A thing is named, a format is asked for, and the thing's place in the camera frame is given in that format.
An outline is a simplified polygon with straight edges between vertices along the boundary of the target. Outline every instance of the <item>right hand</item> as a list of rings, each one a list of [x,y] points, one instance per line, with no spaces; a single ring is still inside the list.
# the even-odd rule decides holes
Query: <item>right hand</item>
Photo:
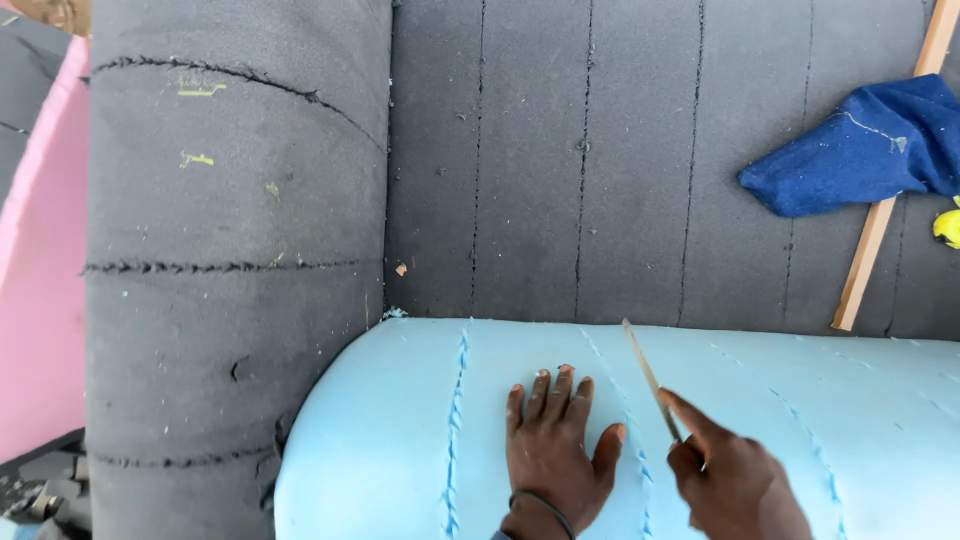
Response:
[[[670,447],[667,463],[693,527],[710,540],[812,540],[783,466],[763,445],[717,425],[670,390],[659,396],[691,433]]]

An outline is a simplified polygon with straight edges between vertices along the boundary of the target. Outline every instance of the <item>blade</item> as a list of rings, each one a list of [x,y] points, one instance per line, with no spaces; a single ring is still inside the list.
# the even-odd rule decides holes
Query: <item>blade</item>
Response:
[[[654,395],[654,400],[657,401],[657,406],[660,408],[660,414],[663,415],[663,420],[666,421],[667,429],[670,430],[673,440],[677,441],[678,443],[684,442],[684,440],[680,437],[680,430],[677,429],[677,423],[673,421],[673,416],[670,414],[670,407],[666,406],[666,404],[661,401],[660,397],[657,395],[657,390],[660,389],[660,385],[657,384],[657,378],[654,377],[654,372],[650,369],[650,364],[647,363],[647,359],[643,357],[643,351],[640,350],[640,344],[636,342],[634,327],[627,319],[623,320],[623,330],[627,333],[627,338],[630,339],[630,343],[634,346],[636,359],[640,361],[640,368],[643,369],[643,376],[647,379],[647,384],[650,385],[650,391]]]

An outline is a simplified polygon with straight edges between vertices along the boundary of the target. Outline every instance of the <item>blue foam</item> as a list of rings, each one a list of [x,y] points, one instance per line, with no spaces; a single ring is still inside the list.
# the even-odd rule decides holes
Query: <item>blue foam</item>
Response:
[[[660,383],[763,442],[821,539],[955,538],[960,344],[635,327]],[[506,397],[569,363],[596,393],[592,452],[628,427],[616,487],[581,538],[702,539],[622,327],[390,319],[310,394],[276,484],[278,540],[488,540],[510,496]]]

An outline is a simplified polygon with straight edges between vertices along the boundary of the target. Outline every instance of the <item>black wristband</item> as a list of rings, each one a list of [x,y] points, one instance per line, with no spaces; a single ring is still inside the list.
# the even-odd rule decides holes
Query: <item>black wristband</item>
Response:
[[[570,540],[577,540],[577,533],[573,531],[573,527],[570,525],[570,522],[566,519],[566,516],[564,516],[564,513],[561,512],[558,507],[549,503],[546,499],[544,499],[543,497],[541,497],[540,495],[537,495],[532,491],[528,491],[526,489],[517,489],[514,492],[514,494],[510,496],[510,501],[508,502],[511,510],[514,509],[514,500],[519,495],[524,495],[526,497],[529,497],[534,501],[537,501],[538,503],[546,506],[547,509],[553,512],[553,515],[557,516],[557,521],[560,522],[560,525],[564,528],[564,530],[566,531],[566,535],[570,537]]]

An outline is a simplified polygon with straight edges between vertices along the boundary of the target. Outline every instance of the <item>yellow marker writing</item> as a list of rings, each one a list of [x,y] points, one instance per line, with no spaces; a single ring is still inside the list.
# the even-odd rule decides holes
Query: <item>yellow marker writing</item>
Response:
[[[221,88],[226,88],[226,87],[227,87],[227,85],[214,85],[213,88],[210,89],[210,90],[204,89],[203,86],[201,86],[200,88],[198,88],[198,89],[196,89],[196,90],[184,90],[184,89],[182,89],[182,86],[181,86],[181,87],[180,87],[180,91],[177,92],[177,95],[178,95],[178,96],[202,96],[202,97],[210,97],[210,96],[212,96],[217,90],[219,90],[219,89],[221,89]]]
[[[183,152],[182,150],[180,151],[180,159],[181,159],[181,162],[180,162],[181,169],[185,169],[186,166],[189,165],[191,161],[199,161],[200,163],[206,163],[207,165],[213,164],[213,159],[208,158],[203,154],[200,154],[199,156],[191,156],[186,152]]]

